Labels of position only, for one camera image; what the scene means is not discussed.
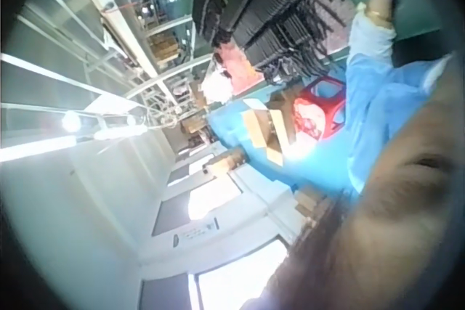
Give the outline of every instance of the bracelet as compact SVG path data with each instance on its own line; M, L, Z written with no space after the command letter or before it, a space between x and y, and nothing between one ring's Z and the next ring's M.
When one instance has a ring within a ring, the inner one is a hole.
M375 17L377 20L380 20L382 22L385 22L385 23L388 23L388 24L391 24L392 23L392 18L391 17L385 17L383 15L381 15L379 12L377 11L373 11L372 9L370 9L370 7L366 7L365 8L365 15L367 17Z

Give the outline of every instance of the hair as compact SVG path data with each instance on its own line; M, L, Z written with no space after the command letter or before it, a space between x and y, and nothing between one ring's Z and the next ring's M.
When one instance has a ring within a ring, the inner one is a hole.
M307 223L302 228L265 288L280 310L335 309L331 297L337 294L335 243L348 207L347 196L341 195L315 227Z

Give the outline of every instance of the stack of black trays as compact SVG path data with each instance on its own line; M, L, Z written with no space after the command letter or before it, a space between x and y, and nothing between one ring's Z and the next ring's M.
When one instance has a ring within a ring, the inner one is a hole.
M286 66L293 62L307 75L326 71L320 58L327 56L329 32L315 0L229 0L213 42L228 42L232 35L255 68L278 71L285 58Z
M193 21L198 35L212 44L219 31L219 19L225 3L223 0L194 0Z

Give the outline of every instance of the cardboard box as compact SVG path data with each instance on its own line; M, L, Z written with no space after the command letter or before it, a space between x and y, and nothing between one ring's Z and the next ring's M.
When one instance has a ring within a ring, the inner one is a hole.
M312 212L325 199L326 195L312 186L306 186L297 190L294 197L300 205Z
M181 124L188 133L194 134L206 126L206 120L200 115L193 115L181 121Z
M319 222L332 204L331 198L311 186L299 189L295 199L297 201L296 210L308 219L312 227Z
M244 124L255 148L266 148L267 158L283 165L285 151L296 141L292 108L303 89L298 83L290 89L277 91L265 105L258 99L245 99L250 110L242 113Z
M211 159L206 163L205 168L210 174L220 177L243 165L247 160L247 155L242 147L234 147Z
M192 95L194 96L195 102L199 109L205 108L208 104L206 102L206 98L203 95L203 92L199 90L201 83L198 81L192 81L189 83L190 90Z
M268 110L250 109L242 113L244 125L255 148L265 148L272 135Z

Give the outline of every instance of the fluorescent light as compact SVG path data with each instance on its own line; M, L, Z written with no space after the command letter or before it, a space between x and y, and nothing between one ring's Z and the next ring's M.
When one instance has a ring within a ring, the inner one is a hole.
M192 156L194 154L197 154L201 150L204 150L206 148L206 144L201 145L200 147L195 148L192 152L189 153L189 156Z
M147 131L148 127L146 125L112 127L111 129L102 129L95 132L94 138L104 141L106 139L140 136Z
M69 110L65 113L65 116L61 120L63 128L70 132L77 132L81 129L81 119L79 118L78 113Z
M138 104L130 99L122 99L117 96L101 95L96 98L84 111L95 114L127 114L130 110L137 107Z
M181 151L178 152L177 154L178 154L178 155L182 155L182 154L185 154L186 152L188 152L189 150L190 150L190 148L186 148L186 149L181 150Z
M65 136L2 148L0 149L0 163L74 147L76 143L75 136Z

